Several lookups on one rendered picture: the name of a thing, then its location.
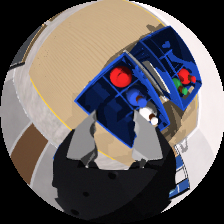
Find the blue crate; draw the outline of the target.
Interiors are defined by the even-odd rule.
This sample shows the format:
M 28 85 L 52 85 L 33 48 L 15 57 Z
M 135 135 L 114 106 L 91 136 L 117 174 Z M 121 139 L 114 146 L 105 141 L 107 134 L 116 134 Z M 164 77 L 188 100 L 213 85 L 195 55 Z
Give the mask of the blue crate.
M 132 81 L 129 85 L 125 87 L 117 87 L 111 82 L 110 73 L 113 69 L 112 67 L 115 67 L 113 65 L 129 67 L 133 75 Z M 134 83 L 139 84 L 145 89 L 145 91 L 147 91 L 146 101 L 148 102 L 151 99 L 150 101 L 153 101 L 156 106 L 158 126 L 155 128 L 162 131 L 170 125 L 170 121 L 163 104 L 150 81 L 126 52 L 117 57 L 97 76 L 95 76 L 74 100 L 74 102 L 88 115 L 90 115 L 93 111 L 98 110 L 97 123 L 129 148 L 133 148 L 134 139 L 137 137 L 134 131 L 135 122 L 132 120 L 132 111 L 134 109 L 137 110 L 140 106 L 131 105 L 128 99 L 121 93 L 125 94 L 124 91 Z M 116 88 L 119 88 L 119 91 Z
M 202 86 L 198 67 L 189 48 L 170 25 L 139 40 L 129 53 L 148 71 L 164 96 L 183 111 L 191 103 Z M 179 95 L 172 80 L 172 78 L 179 79 L 177 73 L 182 67 L 189 71 L 190 75 L 196 77 L 195 83 L 190 81 L 188 84 L 182 84 L 187 90 L 191 86 L 194 87 L 186 99 L 182 98 L 184 94 L 181 93 Z

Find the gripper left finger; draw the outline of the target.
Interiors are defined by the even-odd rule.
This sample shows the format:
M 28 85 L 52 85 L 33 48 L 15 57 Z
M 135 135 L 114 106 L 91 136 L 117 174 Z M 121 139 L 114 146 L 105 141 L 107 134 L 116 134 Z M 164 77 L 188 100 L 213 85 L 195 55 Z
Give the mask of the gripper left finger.
M 98 157 L 94 139 L 98 110 L 93 111 L 75 129 L 72 129 L 56 151 L 53 161 L 52 186 L 57 188 L 60 177 L 67 171 L 87 167 Z

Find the red bottle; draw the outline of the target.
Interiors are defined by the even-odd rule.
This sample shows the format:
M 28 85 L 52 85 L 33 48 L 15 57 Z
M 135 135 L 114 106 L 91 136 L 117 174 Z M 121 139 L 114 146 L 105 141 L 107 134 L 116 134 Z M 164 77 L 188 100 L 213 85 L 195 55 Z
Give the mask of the red bottle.
M 112 69 L 110 73 L 110 80 L 117 87 L 125 87 L 131 83 L 132 73 L 125 66 L 117 66 Z
M 190 73 L 186 70 L 186 69 L 181 69 L 178 73 L 177 73 L 181 83 L 183 84 L 188 84 L 190 81 L 194 82 L 196 81 L 195 76 L 191 76 Z

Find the green bottle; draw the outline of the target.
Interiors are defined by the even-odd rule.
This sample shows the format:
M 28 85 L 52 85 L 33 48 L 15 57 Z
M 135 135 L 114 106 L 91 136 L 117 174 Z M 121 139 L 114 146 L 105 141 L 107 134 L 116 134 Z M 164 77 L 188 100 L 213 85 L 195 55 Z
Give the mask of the green bottle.
M 187 92 L 188 92 L 188 90 L 187 90 L 187 88 L 185 88 L 185 87 L 182 86 L 181 81 L 179 79 L 177 79 L 177 78 L 172 78 L 172 80 L 173 80 L 173 82 L 174 82 L 174 84 L 175 84 L 175 86 L 177 88 L 178 93 L 179 94 L 182 93 L 182 94 L 186 95 Z

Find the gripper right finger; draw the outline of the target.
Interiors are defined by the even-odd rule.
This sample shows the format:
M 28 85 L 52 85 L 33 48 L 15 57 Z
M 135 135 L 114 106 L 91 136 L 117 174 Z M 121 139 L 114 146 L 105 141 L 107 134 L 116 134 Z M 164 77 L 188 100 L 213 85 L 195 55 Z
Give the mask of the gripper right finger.
M 168 141 L 136 109 L 133 110 L 134 131 L 137 137 L 132 148 L 132 158 L 140 168 L 150 168 L 163 173 L 170 183 L 170 190 L 176 188 L 176 158 Z

